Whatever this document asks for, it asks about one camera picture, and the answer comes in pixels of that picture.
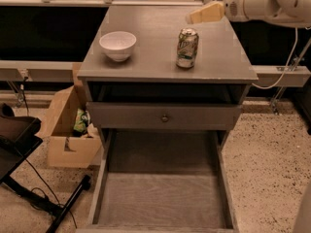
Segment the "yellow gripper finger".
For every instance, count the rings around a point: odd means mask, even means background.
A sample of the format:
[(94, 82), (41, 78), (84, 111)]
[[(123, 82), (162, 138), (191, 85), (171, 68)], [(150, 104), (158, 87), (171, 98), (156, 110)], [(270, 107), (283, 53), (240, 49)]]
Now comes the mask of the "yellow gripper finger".
[(225, 16), (224, 3), (212, 1), (186, 15), (188, 24), (220, 21)]

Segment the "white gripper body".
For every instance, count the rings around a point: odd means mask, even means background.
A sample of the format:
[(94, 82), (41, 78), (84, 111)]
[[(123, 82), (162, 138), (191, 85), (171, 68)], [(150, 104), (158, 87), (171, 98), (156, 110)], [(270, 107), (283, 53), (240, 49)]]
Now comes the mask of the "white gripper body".
[(225, 15), (230, 21), (266, 20), (276, 12), (275, 0), (224, 0)]

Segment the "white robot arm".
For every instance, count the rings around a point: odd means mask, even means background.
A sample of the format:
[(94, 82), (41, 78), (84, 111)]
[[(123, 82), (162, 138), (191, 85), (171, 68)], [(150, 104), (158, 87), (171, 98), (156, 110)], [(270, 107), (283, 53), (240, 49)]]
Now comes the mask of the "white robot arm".
[(298, 30), (311, 26), (311, 0), (214, 0), (188, 13), (186, 21), (188, 24), (216, 22), (223, 17), (231, 23), (265, 22), (294, 30), (294, 43), (283, 73), (269, 87), (281, 81), (286, 72), (295, 69), (310, 48), (310, 42), (307, 42), (299, 58), (291, 64), (298, 41)]

